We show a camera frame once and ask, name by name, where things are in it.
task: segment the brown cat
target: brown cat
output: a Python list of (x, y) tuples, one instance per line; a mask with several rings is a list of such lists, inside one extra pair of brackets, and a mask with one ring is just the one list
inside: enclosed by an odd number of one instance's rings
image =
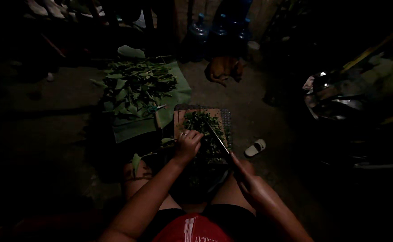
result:
[(209, 81), (219, 83), (226, 87), (225, 80), (230, 76), (234, 78), (236, 82), (241, 80), (243, 65), (234, 57), (215, 57), (208, 64), (204, 73)]

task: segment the left hand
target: left hand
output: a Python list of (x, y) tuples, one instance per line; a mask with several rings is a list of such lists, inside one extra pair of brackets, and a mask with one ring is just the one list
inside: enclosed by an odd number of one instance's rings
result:
[(187, 165), (198, 153), (204, 135), (196, 130), (185, 130), (177, 139), (175, 156), (180, 164)]

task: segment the plastic container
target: plastic container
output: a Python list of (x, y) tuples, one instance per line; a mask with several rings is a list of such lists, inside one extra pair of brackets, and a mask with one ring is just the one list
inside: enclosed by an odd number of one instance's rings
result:
[(209, 27), (204, 24), (204, 14), (198, 14), (198, 21), (188, 27), (188, 32), (181, 44), (182, 62), (202, 61), (206, 53)]
[(207, 58), (211, 59), (217, 56), (225, 56), (228, 54), (231, 47), (231, 42), (228, 40), (228, 31), (226, 31), (224, 25), (226, 21), (226, 15), (221, 14), (220, 19), (217, 23), (214, 23), (209, 34), (209, 50)]
[(216, 10), (214, 23), (220, 20), (221, 14), (226, 15), (225, 28), (231, 34), (238, 33), (245, 22), (253, 0), (223, 0)]
[(247, 56), (247, 42), (252, 39), (252, 33), (249, 31), (248, 26), (250, 19), (244, 20), (243, 29), (235, 36), (235, 42), (237, 43), (237, 57)]

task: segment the black shorts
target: black shorts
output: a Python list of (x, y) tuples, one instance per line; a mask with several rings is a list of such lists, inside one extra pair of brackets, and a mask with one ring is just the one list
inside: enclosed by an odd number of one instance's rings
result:
[[(152, 241), (165, 226), (185, 214), (186, 212), (179, 208), (158, 211), (138, 241)], [(208, 205), (201, 215), (216, 223), (234, 241), (251, 241), (257, 238), (256, 217), (243, 207), (230, 204)]]

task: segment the leg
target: leg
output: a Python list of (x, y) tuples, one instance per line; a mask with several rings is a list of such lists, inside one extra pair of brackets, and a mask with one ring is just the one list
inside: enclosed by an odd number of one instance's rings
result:
[[(144, 161), (140, 162), (138, 173), (135, 175), (132, 172), (132, 164), (126, 164), (123, 168), (125, 174), (125, 198), (129, 200), (141, 187), (144, 186), (150, 179), (152, 179), (152, 170), (146, 165)], [(168, 195), (162, 203), (159, 210), (167, 208), (181, 207), (175, 202), (170, 195)]]
[[(253, 166), (250, 162), (246, 160), (242, 160), (240, 162), (249, 173), (255, 173)], [(215, 195), (210, 204), (237, 205), (251, 211), (253, 214), (256, 214), (255, 209), (243, 197), (241, 190), (237, 185), (237, 181), (232, 174), (229, 175), (228, 179), (219, 189), (218, 193)]]

